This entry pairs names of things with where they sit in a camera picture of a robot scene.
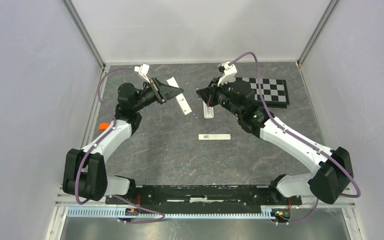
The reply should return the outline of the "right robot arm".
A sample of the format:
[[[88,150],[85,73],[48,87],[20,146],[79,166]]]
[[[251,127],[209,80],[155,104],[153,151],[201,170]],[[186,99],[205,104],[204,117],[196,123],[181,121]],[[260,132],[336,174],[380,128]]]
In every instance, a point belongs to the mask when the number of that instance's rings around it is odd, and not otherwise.
[[[221,106],[234,116],[247,133],[281,148],[300,161],[309,173],[281,174],[269,185],[269,199],[282,204],[293,196],[310,195],[326,204],[334,204],[354,177],[349,152],[343,147],[331,149],[288,127],[280,118],[256,101],[256,90],[243,80],[218,85],[218,79],[197,95],[209,107]]]

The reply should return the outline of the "white remote control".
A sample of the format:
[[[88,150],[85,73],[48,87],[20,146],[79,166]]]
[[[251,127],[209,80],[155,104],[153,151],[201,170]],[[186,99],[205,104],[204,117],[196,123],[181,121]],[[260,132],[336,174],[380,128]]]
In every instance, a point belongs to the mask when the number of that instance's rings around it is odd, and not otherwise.
[[[214,108],[211,106],[208,106],[205,101],[202,102],[203,104],[203,116],[205,119],[213,119],[215,117]]]

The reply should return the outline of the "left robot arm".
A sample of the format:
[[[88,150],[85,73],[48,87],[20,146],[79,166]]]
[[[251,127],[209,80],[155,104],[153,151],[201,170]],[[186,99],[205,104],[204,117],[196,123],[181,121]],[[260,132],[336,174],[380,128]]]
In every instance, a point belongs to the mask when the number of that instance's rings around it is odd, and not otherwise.
[[[140,110],[152,103],[164,104],[183,92],[174,77],[166,83],[153,77],[143,89],[129,82],[120,85],[115,119],[91,143],[66,154],[63,192],[92,201],[117,195],[125,204],[133,203],[137,198],[134,180],[108,176],[106,160],[137,131],[142,120]]]

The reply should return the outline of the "white bar lid strip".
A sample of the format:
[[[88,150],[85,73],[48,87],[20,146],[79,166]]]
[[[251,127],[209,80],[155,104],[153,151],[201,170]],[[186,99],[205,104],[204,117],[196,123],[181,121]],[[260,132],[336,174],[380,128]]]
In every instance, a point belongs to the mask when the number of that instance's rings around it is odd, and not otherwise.
[[[199,134],[199,140],[231,140],[230,134]]]

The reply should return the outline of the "long white plastic bar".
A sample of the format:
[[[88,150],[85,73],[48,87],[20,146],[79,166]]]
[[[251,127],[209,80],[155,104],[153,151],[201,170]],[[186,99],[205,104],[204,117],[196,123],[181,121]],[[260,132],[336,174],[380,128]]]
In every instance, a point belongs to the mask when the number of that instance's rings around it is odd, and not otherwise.
[[[178,85],[178,83],[174,77],[171,77],[171,78],[167,79],[166,81],[167,81],[168,85],[170,85],[172,87],[179,88],[179,85]],[[177,101],[179,107],[182,110],[182,113],[185,116],[192,112],[192,109],[190,108],[190,106],[189,106],[183,93],[178,94],[175,98],[176,98],[176,101]]]

